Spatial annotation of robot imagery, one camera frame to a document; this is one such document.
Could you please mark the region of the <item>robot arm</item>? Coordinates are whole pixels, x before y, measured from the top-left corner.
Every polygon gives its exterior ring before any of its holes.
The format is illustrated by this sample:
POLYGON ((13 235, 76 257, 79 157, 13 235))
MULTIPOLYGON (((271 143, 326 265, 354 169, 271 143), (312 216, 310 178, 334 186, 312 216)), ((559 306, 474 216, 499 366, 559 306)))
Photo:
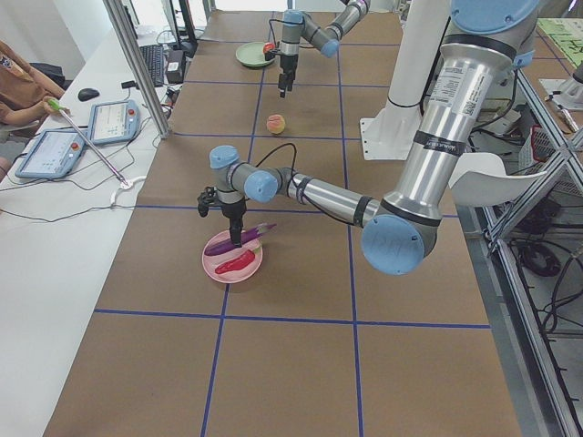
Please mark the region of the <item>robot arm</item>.
POLYGON ((230 145, 210 152, 215 183, 199 195, 199 213, 217 206, 230 242, 244 240, 247 201, 278 195, 310 204, 359 227, 361 249, 389 275, 414 270, 433 250, 439 204, 489 88, 527 66, 534 54, 535 1, 413 1, 404 25, 385 108, 363 121, 362 137, 383 158, 398 146, 403 172, 394 190, 373 199, 294 168, 258 168, 230 145))
POLYGON ((340 42, 370 11, 370 1, 343 1, 345 8, 326 25, 318 25, 311 16, 298 9, 287 9, 282 16, 280 41, 275 54, 280 58, 278 90, 281 98, 291 92, 299 63, 300 42, 304 40, 325 57, 337 54, 340 42))

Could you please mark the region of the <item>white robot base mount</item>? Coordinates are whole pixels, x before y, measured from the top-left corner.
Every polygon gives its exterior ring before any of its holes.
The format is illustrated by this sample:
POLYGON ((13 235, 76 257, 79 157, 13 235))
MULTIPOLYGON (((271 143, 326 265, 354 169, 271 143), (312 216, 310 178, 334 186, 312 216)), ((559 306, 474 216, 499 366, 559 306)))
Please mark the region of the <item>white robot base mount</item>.
POLYGON ((449 1, 414 0, 404 24, 384 108, 363 118, 361 139, 366 160, 405 160, 422 120, 420 105, 448 19, 449 1))

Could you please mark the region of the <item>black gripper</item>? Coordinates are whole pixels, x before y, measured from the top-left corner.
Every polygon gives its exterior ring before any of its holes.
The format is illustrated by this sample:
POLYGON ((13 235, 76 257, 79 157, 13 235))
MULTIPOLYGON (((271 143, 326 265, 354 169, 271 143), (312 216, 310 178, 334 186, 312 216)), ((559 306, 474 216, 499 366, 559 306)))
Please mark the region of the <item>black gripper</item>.
POLYGON ((279 75, 278 89, 281 98, 285 98, 287 91, 292 91, 297 65, 298 55, 280 55, 281 73, 279 75))
POLYGON ((225 203, 221 205, 224 217, 230 221, 229 233, 230 244, 233 248, 242 247, 241 232, 243 230, 243 216, 246 212, 246 200, 240 199, 235 203, 225 203))

